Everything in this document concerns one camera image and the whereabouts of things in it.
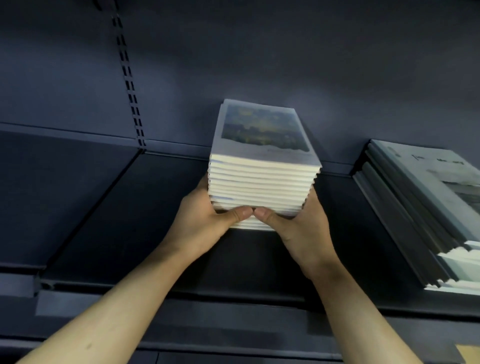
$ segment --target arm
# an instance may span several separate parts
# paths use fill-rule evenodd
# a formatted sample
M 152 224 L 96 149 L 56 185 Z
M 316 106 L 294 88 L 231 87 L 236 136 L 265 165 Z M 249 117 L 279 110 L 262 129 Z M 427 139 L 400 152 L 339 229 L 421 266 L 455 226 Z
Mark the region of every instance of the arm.
M 421 363 L 338 259 L 327 216 L 312 188 L 303 210 L 286 220 L 260 207 L 255 216 L 275 229 L 312 280 L 347 364 Z
M 125 364 L 166 294 L 188 265 L 227 229 L 253 213 L 238 207 L 217 214 L 206 178 L 186 196 L 163 242 L 100 301 L 76 317 L 21 364 Z

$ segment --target person's right hand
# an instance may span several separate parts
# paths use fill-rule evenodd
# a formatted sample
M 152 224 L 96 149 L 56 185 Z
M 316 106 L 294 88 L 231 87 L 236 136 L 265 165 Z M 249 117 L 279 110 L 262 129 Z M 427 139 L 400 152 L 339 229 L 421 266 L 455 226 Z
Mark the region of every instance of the person's right hand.
M 313 187 L 303 209 L 292 220 L 280 217 L 266 207 L 257 207 L 253 214 L 278 232 L 307 278 L 312 279 L 323 263 L 338 261 L 327 216 Z

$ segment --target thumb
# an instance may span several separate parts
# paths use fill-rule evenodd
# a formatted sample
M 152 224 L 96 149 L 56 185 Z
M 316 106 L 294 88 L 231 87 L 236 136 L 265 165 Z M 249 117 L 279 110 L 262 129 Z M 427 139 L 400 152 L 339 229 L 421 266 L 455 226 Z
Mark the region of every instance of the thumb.
M 249 218 L 250 216 L 252 216 L 252 214 L 253 209 L 251 207 L 239 206 L 222 214 L 217 214 L 216 218 L 220 221 L 220 224 L 226 230 L 236 222 Z
M 266 207 L 257 207 L 253 214 L 257 219 L 270 226 L 279 234 L 282 234 L 285 231 L 287 225 L 290 223 L 289 220 L 280 217 L 274 211 Z

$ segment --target stack of books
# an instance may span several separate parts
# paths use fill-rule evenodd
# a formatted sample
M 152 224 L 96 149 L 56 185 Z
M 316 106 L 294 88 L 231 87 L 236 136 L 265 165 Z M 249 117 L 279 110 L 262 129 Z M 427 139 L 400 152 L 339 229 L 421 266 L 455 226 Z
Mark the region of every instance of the stack of books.
M 224 100 L 208 165 L 215 210 L 264 206 L 295 216 L 320 167 L 294 109 Z M 254 216 L 233 227 L 271 230 Z
M 480 171 L 451 150 L 371 140 L 353 178 L 427 290 L 480 295 Z

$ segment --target hand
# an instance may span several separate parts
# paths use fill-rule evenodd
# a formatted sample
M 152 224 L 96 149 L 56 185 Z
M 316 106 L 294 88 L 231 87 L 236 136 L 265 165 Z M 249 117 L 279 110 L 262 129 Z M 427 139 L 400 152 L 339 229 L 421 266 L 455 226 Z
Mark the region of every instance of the hand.
M 180 252 L 191 263 L 210 250 L 230 226 L 252 214 L 253 209 L 247 206 L 216 213 L 210 202 L 205 175 L 197 188 L 182 199 L 175 220 L 158 248 Z
M 322 263 L 338 260 L 327 216 L 313 187 L 303 209 L 292 220 L 282 218 L 266 207 L 256 208 L 253 214 L 278 232 L 307 278 L 312 279 Z

